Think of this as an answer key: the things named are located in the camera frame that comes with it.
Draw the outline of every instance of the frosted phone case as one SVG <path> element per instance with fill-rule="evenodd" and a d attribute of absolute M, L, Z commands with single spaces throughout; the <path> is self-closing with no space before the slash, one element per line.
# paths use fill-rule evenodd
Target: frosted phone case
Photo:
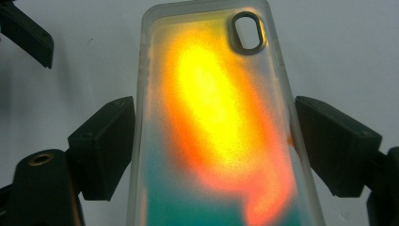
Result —
<path fill-rule="evenodd" d="M 265 1 L 151 8 L 139 67 L 128 225 L 324 224 Z"/>

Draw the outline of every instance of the black clamp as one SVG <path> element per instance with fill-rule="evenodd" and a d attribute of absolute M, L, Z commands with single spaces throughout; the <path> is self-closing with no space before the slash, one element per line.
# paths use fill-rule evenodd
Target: black clamp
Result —
<path fill-rule="evenodd" d="M 311 168 L 333 195 L 357 198 L 364 186 L 371 226 L 399 225 L 399 148 L 380 152 L 382 136 L 324 102 L 295 98 Z"/>
<path fill-rule="evenodd" d="M 0 32 L 23 48 L 43 67 L 51 69 L 54 52 L 52 37 L 10 0 L 0 0 Z"/>
<path fill-rule="evenodd" d="M 132 157 L 132 97 L 108 103 L 68 138 L 70 148 L 23 159 L 0 189 L 0 225 L 85 225 L 78 194 L 109 201 Z"/>

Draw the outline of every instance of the screw hole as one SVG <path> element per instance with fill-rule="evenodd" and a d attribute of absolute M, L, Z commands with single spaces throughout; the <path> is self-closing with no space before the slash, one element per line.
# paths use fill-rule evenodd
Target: screw hole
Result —
<path fill-rule="evenodd" d="M 51 153 L 43 153 L 32 157 L 29 161 L 29 165 L 32 167 L 37 167 L 50 162 L 53 159 Z"/>

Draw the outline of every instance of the black plastic bracket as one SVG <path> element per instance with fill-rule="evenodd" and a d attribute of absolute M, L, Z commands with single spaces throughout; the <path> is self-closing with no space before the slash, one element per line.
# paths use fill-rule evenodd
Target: black plastic bracket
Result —
<path fill-rule="evenodd" d="M 24 49 L 43 67 L 51 69 L 54 52 L 52 37 L 16 8 L 10 0 L 0 0 L 0 32 Z"/>
<path fill-rule="evenodd" d="M 311 167 L 341 198 L 364 186 L 371 226 L 399 225 L 399 148 L 380 152 L 382 136 L 343 112 L 309 97 L 295 98 Z"/>
<path fill-rule="evenodd" d="M 23 159 L 13 184 L 0 189 L 0 226 L 85 225 L 78 199 L 109 201 L 130 164 L 132 97 L 110 102 L 69 137 L 70 148 Z"/>

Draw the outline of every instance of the glowing orange light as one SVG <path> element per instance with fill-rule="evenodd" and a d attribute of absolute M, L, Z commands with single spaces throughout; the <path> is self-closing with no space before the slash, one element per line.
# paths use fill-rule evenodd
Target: glowing orange light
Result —
<path fill-rule="evenodd" d="M 239 198 L 247 225 L 269 224 L 294 193 L 287 137 L 222 28 L 180 28 L 160 60 L 171 155 L 204 189 Z"/>

